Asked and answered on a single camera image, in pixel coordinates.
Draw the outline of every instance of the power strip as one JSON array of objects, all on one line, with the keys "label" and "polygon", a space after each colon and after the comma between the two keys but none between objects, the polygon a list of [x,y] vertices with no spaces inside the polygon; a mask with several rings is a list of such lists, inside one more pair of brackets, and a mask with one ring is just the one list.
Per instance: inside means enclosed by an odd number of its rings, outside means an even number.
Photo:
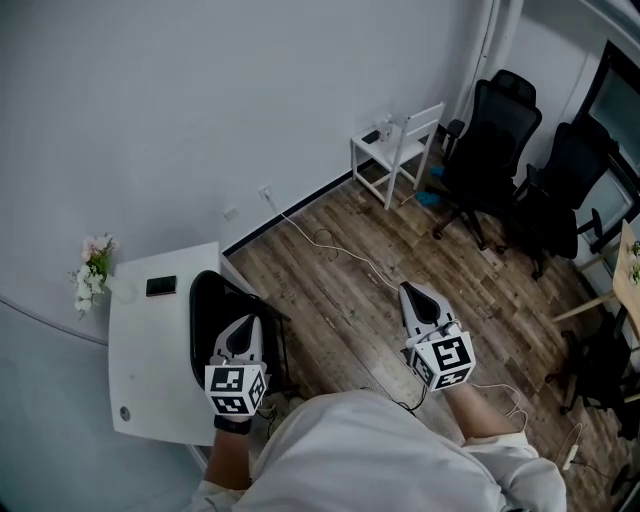
[{"label": "power strip", "polygon": [[562,464],[562,471],[567,471],[571,467],[571,463],[573,462],[573,458],[576,456],[578,451],[578,445],[574,444],[571,446],[571,450],[567,454],[567,458],[564,459],[564,464]]}]

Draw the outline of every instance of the wristband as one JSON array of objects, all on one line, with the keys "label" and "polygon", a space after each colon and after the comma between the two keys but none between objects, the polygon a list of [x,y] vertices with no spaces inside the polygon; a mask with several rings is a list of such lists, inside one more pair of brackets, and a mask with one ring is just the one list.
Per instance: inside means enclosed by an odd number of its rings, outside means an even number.
[{"label": "wristband", "polygon": [[213,426],[218,430],[223,430],[224,432],[245,436],[251,430],[251,419],[238,423],[237,421],[228,420],[224,416],[216,415],[213,420]]}]

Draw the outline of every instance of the white table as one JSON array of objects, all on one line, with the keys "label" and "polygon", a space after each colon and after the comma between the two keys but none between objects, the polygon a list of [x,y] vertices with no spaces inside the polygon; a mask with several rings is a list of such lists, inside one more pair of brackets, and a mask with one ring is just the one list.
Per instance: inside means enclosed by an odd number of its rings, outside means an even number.
[{"label": "white table", "polygon": [[[121,263],[115,277],[136,296],[111,300],[109,390],[116,431],[183,444],[213,444],[213,409],[196,382],[189,356],[189,291],[203,270],[255,291],[219,253],[218,243]],[[177,277],[176,293],[147,297],[146,283]]]}]

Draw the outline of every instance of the wooden table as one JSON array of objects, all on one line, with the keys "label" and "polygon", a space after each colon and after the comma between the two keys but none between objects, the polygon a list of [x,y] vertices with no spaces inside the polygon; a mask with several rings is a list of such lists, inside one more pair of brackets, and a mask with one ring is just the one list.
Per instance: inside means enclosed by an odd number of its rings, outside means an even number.
[{"label": "wooden table", "polygon": [[583,311],[615,298],[618,299],[620,304],[622,304],[622,306],[629,312],[629,316],[631,317],[631,326],[633,327],[636,336],[638,336],[637,326],[640,325],[640,287],[630,281],[633,265],[635,263],[640,264],[640,259],[631,259],[630,250],[635,242],[636,236],[634,235],[631,226],[629,226],[629,223],[626,220],[623,221],[620,242],[612,245],[611,247],[607,247],[600,255],[589,260],[581,267],[578,267],[578,271],[582,272],[591,265],[604,260],[610,254],[618,251],[616,269],[613,273],[613,289],[610,292],[601,295],[597,299],[590,300],[582,306],[578,306],[571,311],[567,311],[566,313],[555,317],[553,321],[559,322],[560,320],[577,315],[578,313],[582,313]]}]

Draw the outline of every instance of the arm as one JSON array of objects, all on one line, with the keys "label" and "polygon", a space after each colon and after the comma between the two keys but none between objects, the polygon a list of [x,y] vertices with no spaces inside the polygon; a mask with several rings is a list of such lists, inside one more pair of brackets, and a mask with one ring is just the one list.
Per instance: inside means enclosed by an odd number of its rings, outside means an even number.
[{"label": "arm", "polygon": [[509,418],[494,409],[468,382],[445,389],[444,395],[465,439],[519,432]]},{"label": "arm", "polygon": [[566,489],[558,468],[538,456],[509,418],[466,382],[444,393],[467,440],[463,448],[491,473],[510,507],[566,512]]},{"label": "arm", "polygon": [[247,437],[218,429],[204,474],[206,481],[235,491],[249,488],[249,440]]}]

